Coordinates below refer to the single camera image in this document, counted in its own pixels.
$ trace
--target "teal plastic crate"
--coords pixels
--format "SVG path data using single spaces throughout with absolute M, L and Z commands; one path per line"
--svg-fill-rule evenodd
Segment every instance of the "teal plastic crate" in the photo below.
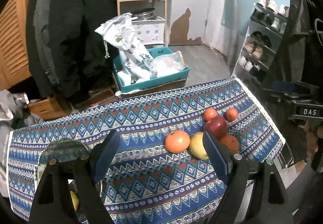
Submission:
M 160 56 L 160 55 L 168 55 L 168 54 L 173 53 L 173 51 L 171 49 L 169 49 L 168 47 L 151 48 L 151 49 L 148 49 L 148 52 L 151 54 L 151 56 L 153 58 L 156 58 L 157 56 Z M 114 58 L 113 69 L 114 69 L 115 77 L 117 79 L 118 86 L 119 86 L 120 91 L 122 93 L 128 93 L 128 92 L 136 90 L 136 89 L 148 89 L 151 87 L 170 83 L 170 82 L 173 82 L 176 80 L 187 79 L 188 72 L 190 70 L 188 67 L 186 67 L 184 70 L 182 70 L 176 74 L 167 75 L 167 76 L 163 76 L 163 77 L 159 77 L 159 78 L 154 78 L 149 81 L 135 83 L 135 84 L 131 84 L 128 86 L 122 86 L 121 80 L 120 80 L 119 76 L 117 75 L 117 72 L 122 70 L 122 63 L 120 60 L 120 56 L 117 56 L 116 58 Z

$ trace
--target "plastic bag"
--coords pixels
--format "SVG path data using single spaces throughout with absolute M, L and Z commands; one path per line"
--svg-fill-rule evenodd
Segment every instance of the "plastic bag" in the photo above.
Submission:
M 186 67 L 180 51 L 157 56 L 150 65 L 150 79 L 176 74 Z
M 125 73 L 131 75 L 135 81 L 138 79 L 149 80 L 149 68 L 153 57 L 136 37 L 130 13 L 108 20 L 97 28 L 95 32 L 101 34 L 105 42 L 119 49 Z

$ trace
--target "wooden louvered door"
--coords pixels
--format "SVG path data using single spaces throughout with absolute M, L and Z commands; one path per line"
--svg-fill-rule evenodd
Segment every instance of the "wooden louvered door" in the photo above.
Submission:
M 9 0 L 0 14 L 0 90 L 29 78 L 26 9 L 29 0 Z

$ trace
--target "yellow pear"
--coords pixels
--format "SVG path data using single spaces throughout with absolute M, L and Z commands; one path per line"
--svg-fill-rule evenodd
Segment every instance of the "yellow pear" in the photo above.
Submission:
M 76 195 L 75 192 L 73 191 L 70 191 L 71 192 L 71 197 L 72 197 L 72 202 L 73 202 L 73 206 L 74 206 L 74 210 L 77 211 L 78 207 L 79 207 L 79 198 L 78 196 Z
M 197 158 L 201 160 L 209 159 L 203 147 L 203 132 L 196 132 L 191 136 L 189 149 L 190 152 Z

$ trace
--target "gray cloth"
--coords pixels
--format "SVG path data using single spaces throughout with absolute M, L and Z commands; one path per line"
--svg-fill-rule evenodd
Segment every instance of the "gray cloth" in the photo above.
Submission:
M 49 3 L 50 0 L 37 0 L 34 14 L 35 39 L 41 66 L 51 84 L 57 85 L 59 79 L 56 76 L 51 50 L 48 47 Z
M 42 123 L 44 120 L 29 113 L 24 94 L 11 94 L 8 90 L 0 91 L 0 192 L 8 197 L 6 183 L 7 149 L 10 132 L 14 129 Z

